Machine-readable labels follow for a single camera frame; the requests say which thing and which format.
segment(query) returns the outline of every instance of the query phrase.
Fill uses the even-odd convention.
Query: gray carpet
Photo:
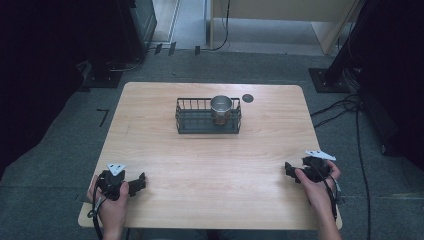
[[[310,112],[347,94],[317,94],[310,67],[328,67],[333,58],[272,54],[177,51],[149,53],[136,70],[125,72],[117,89],[75,93],[42,142],[14,162],[0,185],[0,239],[96,239],[82,228],[76,199],[90,182],[122,88],[131,81],[296,84],[303,88]],[[110,110],[103,126],[104,113]],[[340,112],[313,118],[314,123]],[[424,200],[393,194],[424,192],[424,172],[402,157],[380,154],[376,132],[359,114],[365,172],[371,194],[372,239],[422,239]],[[366,239],[367,200],[356,145],[355,113],[316,129],[321,149],[337,157],[345,203],[339,206],[345,239]],[[290,231],[291,239],[316,239],[314,231]]]

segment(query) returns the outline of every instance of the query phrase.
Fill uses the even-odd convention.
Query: person's left hand
[[[93,192],[97,182],[98,176],[95,175],[91,182],[90,190],[87,192],[87,197],[93,202]],[[119,192],[119,199],[112,201],[107,199],[101,206],[99,211],[99,217],[103,224],[103,239],[121,239],[122,230],[124,228],[125,220],[127,218],[127,201],[129,198],[128,195],[129,185],[127,182],[123,182]],[[97,190],[96,203],[98,199],[102,197],[105,199],[105,196]]]

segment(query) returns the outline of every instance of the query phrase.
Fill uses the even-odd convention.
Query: black wire basket
[[[232,133],[238,134],[241,125],[239,98],[231,98],[230,115],[225,124],[217,124],[211,110],[211,98],[178,98],[175,118],[178,133]]]

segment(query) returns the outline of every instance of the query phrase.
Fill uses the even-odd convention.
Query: floor
[[[176,49],[209,48],[203,0],[154,0],[153,3],[158,20],[153,45],[176,42]],[[339,44],[346,40],[349,29],[350,24],[341,34]],[[215,19],[215,47],[223,44],[225,35],[225,19]],[[336,44],[329,55],[337,55],[338,49]],[[228,39],[220,51],[324,55],[310,22],[279,20],[229,19]]]

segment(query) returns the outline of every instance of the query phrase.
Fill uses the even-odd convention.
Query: light wood tabletop
[[[177,98],[245,94],[254,100],[241,101],[239,134],[178,134]],[[145,172],[147,187],[129,200],[130,228],[316,229],[283,166],[301,167],[305,150],[318,149],[299,86],[128,83],[94,174],[107,163],[127,165],[127,181]],[[93,226],[90,209],[83,204],[81,226]]]

